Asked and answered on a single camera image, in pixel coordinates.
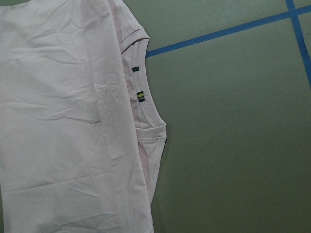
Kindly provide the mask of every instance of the wrinkled fabric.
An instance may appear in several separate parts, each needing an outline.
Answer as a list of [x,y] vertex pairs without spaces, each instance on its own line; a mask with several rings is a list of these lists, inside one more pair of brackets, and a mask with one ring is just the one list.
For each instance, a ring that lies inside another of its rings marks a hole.
[[154,232],[166,124],[148,41],[121,0],[0,7],[5,233]]

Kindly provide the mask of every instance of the green floor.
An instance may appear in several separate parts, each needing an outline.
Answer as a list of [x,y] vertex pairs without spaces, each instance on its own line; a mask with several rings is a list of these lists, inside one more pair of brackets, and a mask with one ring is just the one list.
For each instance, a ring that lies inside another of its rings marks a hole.
[[[288,11],[285,0],[124,2],[148,50]],[[311,13],[299,20],[311,54]],[[168,125],[155,233],[310,233],[311,89],[290,18],[149,57],[147,69]]]

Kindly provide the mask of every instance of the size tag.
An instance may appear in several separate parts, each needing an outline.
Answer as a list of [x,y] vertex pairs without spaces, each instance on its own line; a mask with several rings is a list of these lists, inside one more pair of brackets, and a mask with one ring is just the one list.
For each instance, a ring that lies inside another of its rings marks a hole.
[[139,71],[139,67],[133,67],[133,68],[132,68],[132,71],[133,71],[133,72]]
[[145,94],[144,94],[143,91],[137,92],[137,99],[138,99],[139,102],[145,101]]

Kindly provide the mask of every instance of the light pink t-shirt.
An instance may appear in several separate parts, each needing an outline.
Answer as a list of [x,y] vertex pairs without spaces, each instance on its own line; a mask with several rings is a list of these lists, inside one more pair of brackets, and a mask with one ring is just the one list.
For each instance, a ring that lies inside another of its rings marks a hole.
[[0,7],[5,233],[153,233],[166,134],[122,0]]

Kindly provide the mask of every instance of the garment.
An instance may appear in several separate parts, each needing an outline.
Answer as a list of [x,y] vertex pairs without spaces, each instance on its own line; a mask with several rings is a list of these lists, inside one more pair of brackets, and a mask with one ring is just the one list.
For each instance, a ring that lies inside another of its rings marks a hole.
[[152,233],[166,134],[121,0],[0,7],[5,233]]

